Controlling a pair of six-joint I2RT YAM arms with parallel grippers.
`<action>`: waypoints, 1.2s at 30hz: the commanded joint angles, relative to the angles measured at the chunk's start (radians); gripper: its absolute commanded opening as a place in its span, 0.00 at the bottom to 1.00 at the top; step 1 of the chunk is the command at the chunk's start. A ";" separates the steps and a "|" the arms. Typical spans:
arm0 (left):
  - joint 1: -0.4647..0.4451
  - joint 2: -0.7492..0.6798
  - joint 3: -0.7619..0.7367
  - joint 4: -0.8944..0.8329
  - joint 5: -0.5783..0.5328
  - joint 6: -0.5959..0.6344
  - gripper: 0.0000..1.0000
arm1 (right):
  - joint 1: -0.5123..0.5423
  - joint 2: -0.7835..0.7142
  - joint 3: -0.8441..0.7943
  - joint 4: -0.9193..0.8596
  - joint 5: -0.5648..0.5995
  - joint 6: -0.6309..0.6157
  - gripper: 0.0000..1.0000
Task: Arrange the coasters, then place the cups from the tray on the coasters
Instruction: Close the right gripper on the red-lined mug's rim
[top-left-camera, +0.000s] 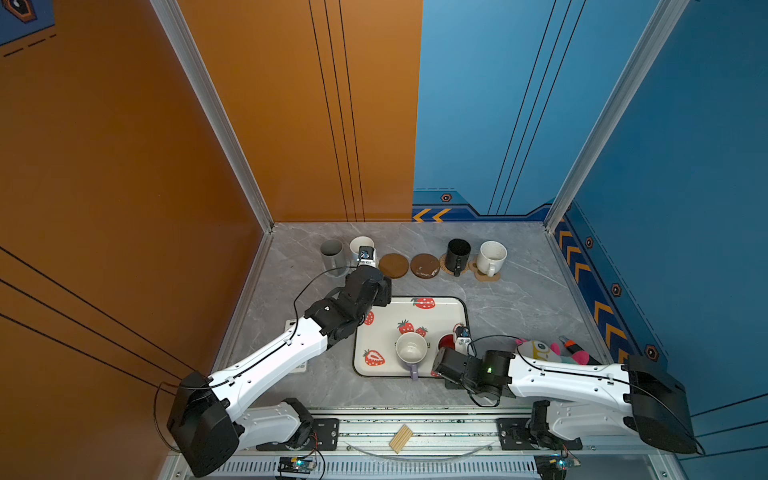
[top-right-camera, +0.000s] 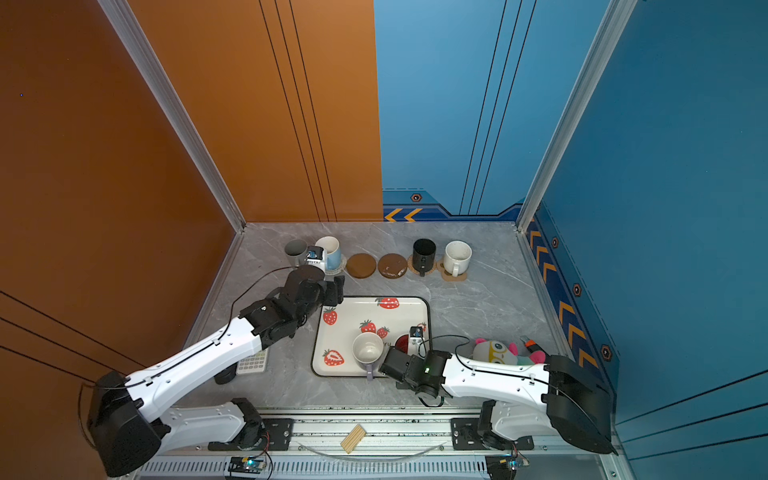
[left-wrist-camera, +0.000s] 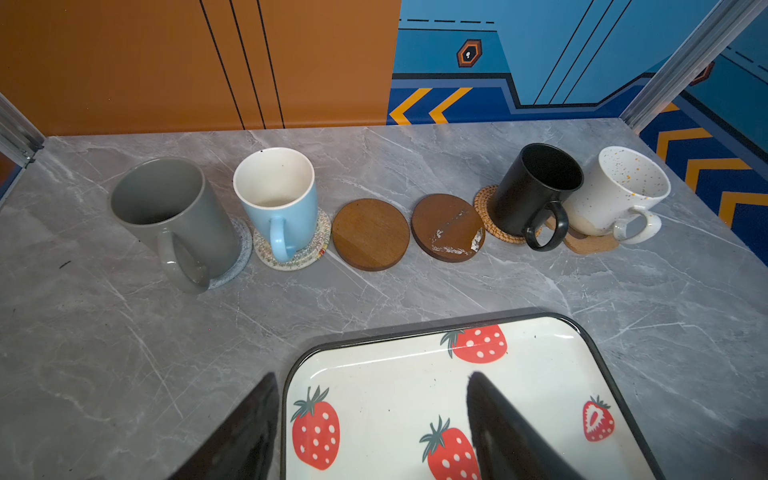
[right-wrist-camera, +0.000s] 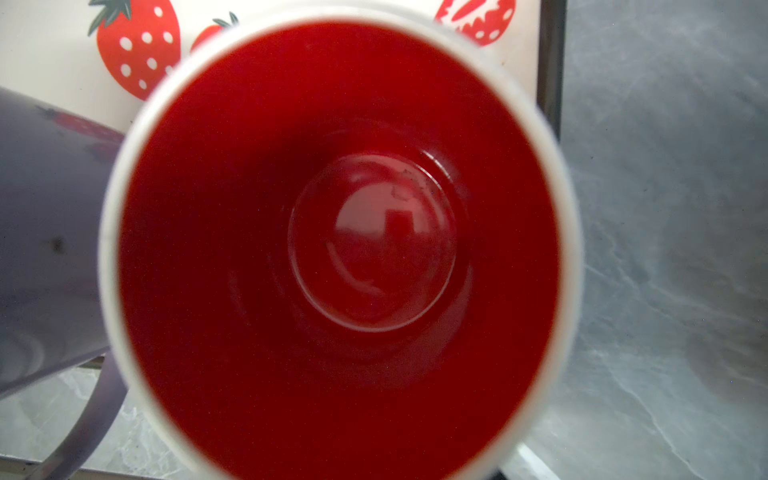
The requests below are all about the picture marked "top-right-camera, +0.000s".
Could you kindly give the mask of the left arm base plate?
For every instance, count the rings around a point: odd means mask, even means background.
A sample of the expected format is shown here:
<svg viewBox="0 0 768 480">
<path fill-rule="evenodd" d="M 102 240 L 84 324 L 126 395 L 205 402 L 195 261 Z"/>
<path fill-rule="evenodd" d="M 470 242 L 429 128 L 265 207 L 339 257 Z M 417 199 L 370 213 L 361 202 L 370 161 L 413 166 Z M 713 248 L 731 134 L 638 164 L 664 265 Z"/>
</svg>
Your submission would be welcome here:
<svg viewBox="0 0 768 480">
<path fill-rule="evenodd" d="M 293 434 L 291 418 L 268 418 L 247 422 L 228 442 L 209 442 L 209 451 L 287 451 Z"/>
</svg>

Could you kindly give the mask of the light brown wooden round coaster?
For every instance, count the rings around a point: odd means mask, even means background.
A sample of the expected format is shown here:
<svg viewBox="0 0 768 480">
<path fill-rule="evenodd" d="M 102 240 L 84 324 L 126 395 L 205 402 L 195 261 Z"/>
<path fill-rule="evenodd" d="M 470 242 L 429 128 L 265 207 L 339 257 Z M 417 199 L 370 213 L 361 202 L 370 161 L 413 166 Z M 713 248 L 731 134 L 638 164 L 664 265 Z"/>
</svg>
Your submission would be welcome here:
<svg viewBox="0 0 768 480">
<path fill-rule="evenodd" d="M 365 279 L 373 275 L 377 269 L 377 260 L 368 253 L 352 255 L 346 264 L 346 272 L 353 278 Z"/>
</svg>

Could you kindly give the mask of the red inside white mug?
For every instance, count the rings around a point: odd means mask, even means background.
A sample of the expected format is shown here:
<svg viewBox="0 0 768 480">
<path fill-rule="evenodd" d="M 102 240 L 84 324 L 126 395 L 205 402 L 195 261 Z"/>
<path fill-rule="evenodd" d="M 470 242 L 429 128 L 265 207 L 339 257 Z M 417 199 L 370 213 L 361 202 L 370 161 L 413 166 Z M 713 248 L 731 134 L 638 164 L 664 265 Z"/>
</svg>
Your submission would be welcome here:
<svg viewBox="0 0 768 480">
<path fill-rule="evenodd" d="M 414 338 L 410 335 L 400 336 L 395 342 L 395 347 L 407 355 L 413 355 L 416 352 L 416 347 L 414 346 Z"/>
</svg>

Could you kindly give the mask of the grey metal mug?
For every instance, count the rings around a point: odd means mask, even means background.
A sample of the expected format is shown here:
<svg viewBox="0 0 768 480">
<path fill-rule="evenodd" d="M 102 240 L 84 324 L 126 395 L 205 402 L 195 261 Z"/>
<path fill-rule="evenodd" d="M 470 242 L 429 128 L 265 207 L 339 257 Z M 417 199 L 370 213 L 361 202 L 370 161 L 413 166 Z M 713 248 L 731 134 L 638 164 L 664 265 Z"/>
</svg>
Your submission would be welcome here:
<svg viewBox="0 0 768 480">
<path fill-rule="evenodd" d="M 291 240 L 285 245 L 284 253 L 289 265 L 293 268 L 298 268 L 307 261 L 308 244 L 301 239 Z"/>
</svg>

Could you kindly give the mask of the white mug blue handle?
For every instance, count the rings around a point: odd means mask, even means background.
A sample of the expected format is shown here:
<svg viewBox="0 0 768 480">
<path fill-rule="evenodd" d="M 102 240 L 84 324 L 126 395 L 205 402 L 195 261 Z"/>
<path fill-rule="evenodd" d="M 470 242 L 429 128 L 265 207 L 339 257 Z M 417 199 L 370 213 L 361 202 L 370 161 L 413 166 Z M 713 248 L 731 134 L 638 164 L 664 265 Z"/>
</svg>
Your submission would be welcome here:
<svg viewBox="0 0 768 480">
<path fill-rule="evenodd" d="M 342 252 L 339 240 L 334 236 L 324 236 L 315 243 L 323 249 L 326 271 L 337 271 L 341 267 Z"/>
</svg>

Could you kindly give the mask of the rattan woven round coaster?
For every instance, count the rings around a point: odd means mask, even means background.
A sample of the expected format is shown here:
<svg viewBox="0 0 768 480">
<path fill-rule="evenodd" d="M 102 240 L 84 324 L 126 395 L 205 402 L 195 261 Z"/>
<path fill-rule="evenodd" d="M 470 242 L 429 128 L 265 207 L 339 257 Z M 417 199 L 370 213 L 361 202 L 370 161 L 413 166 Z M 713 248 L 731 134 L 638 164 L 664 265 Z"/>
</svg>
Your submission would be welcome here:
<svg viewBox="0 0 768 480">
<path fill-rule="evenodd" d="M 407 259 L 407 264 L 408 264 L 408 265 L 407 265 L 407 266 L 408 266 L 408 270 L 409 270 L 411 273 L 413 273 L 413 274 L 415 274 L 415 275 L 417 275 L 417 276 L 420 276 L 420 275 L 422 275 L 422 274 L 423 274 L 424 276 L 430 275 L 430 274 L 432 274 L 432 273 L 434 273 L 434 272 L 438 271 L 438 267 L 440 266 L 440 265 L 439 265 L 439 262 L 438 262 L 437 260 L 435 260 L 435 262 L 433 263 L 433 266 L 432 266 L 432 268 L 431 268 L 430 270 L 428 270 L 428 271 L 426 271 L 426 272 L 423 272 L 423 273 L 422 273 L 422 272 L 420 272 L 419 270 L 417 270 L 417 269 L 414 267 L 414 265 L 413 265 L 413 256 L 412 256 L 412 255 L 408 257 L 408 259 Z"/>
</svg>

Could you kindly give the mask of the dark brown wooden round coaster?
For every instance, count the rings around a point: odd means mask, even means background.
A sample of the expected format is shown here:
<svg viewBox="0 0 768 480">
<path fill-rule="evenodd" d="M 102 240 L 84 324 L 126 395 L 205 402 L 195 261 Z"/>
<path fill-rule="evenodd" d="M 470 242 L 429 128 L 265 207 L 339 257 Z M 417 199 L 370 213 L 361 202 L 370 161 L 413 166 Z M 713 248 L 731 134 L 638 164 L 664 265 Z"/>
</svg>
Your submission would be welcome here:
<svg viewBox="0 0 768 480">
<path fill-rule="evenodd" d="M 407 272 L 408 262 L 400 254 L 385 254 L 379 259 L 377 270 L 386 279 L 398 279 Z"/>
</svg>

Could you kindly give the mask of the black mug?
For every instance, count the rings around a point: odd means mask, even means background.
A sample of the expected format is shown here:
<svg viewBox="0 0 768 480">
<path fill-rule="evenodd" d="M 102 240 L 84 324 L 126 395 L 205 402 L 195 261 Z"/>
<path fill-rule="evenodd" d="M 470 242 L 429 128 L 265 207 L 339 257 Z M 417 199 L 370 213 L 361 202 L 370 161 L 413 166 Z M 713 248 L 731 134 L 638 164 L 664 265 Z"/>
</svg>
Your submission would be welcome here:
<svg viewBox="0 0 768 480">
<path fill-rule="evenodd" d="M 424 277 L 434 269 L 437 246 L 434 241 L 421 238 L 414 242 L 411 256 L 413 270 Z"/>
</svg>

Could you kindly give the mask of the white mug purple handle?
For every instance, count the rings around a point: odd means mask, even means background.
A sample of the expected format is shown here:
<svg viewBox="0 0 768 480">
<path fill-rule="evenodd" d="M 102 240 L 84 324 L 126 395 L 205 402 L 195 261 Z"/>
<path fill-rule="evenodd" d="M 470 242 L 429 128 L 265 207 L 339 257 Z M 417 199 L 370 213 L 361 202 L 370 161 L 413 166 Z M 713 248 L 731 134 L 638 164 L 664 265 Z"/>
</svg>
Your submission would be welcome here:
<svg viewBox="0 0 768 480">
<path fill-rule="evenodd" d="M 368 381 L 374 378 L 374 370 L 384 353 L 384 346 L 383 339 L 373 332 L 359 334 L 352 343 L 353 358 Z"/>
</svg>

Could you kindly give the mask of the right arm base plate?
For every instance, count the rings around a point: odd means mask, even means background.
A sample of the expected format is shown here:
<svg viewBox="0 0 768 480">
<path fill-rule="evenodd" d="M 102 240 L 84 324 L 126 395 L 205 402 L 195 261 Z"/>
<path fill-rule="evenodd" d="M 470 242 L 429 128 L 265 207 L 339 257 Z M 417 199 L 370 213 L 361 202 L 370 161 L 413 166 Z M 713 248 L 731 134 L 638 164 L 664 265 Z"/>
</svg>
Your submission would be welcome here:
<svg viewBox="0 0 768 480">
<path fill-rule="evenodd" d="M 531 436 L 523 436 L 517 440 L 504 438 L 494 433 L 488 422 L 483 423 L 479 418 L 453 418 L 450 426 L 452 445 L 457 451 L 532 451 L 535 448 Z"/>
</svg>

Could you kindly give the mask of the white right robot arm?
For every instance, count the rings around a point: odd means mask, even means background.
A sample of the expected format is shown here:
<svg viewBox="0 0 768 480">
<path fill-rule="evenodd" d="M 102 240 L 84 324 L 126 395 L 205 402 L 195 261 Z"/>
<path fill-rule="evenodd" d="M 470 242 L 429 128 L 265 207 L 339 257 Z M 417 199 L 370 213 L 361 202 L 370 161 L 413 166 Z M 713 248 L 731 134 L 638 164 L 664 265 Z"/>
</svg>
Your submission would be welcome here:
<svg viewBox="0 0 768 480">
<path fill-rule="evenodd" d="M 608 387 L 568 357 L 519 366 L 440 350 L 421 358 L 391 347 L 378 371 L 422 399 L 482 398 L 478 435 L 489 448 L 509 450 L 520 437 L 557 433 L 581 450 L 616 452 Z"/>
</svg>

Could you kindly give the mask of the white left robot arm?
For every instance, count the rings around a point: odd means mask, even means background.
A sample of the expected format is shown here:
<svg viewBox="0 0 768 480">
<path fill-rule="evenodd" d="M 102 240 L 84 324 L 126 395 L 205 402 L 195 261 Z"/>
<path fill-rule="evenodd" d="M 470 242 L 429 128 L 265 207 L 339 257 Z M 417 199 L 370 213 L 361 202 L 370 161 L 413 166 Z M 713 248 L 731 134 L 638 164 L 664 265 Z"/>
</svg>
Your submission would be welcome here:
<svg viewBox="0 0 768 480">
<path fill-rule="evenodd" d="M 184 414 L 175 403 L 239 361 L 295 335 L 323 307 L 344 300 L 345 278 L 316 266 L 292 270 L 283 286 L 253 302 L 227 325 L 153 366 L 111 371 L 93 387 L 86 427 L 106 474 L 127 475 L 155 455 L 198 442 L 231 443 L 253 427 L 256 411 L 242 400 Z"/>
</svg>

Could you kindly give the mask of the cork paw print coaster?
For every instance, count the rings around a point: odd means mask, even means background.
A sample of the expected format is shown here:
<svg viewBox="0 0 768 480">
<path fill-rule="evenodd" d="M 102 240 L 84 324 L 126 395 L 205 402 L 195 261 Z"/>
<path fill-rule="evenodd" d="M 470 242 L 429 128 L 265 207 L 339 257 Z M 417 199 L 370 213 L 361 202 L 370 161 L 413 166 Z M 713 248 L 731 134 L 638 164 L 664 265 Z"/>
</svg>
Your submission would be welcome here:
<svg viewBox="0 0 768 480">
<path fill-rule="evenodd" d="M 440 261 L 437 264 L 437 270 L 439 271 L 441 278 L 446 282 L 463 282 L 468 278 L 468 272 L 465 271 L 464 273 L 453 276 L 450 272 L 448 272 L 445 267 L 444 263 Z"/>
</svg>

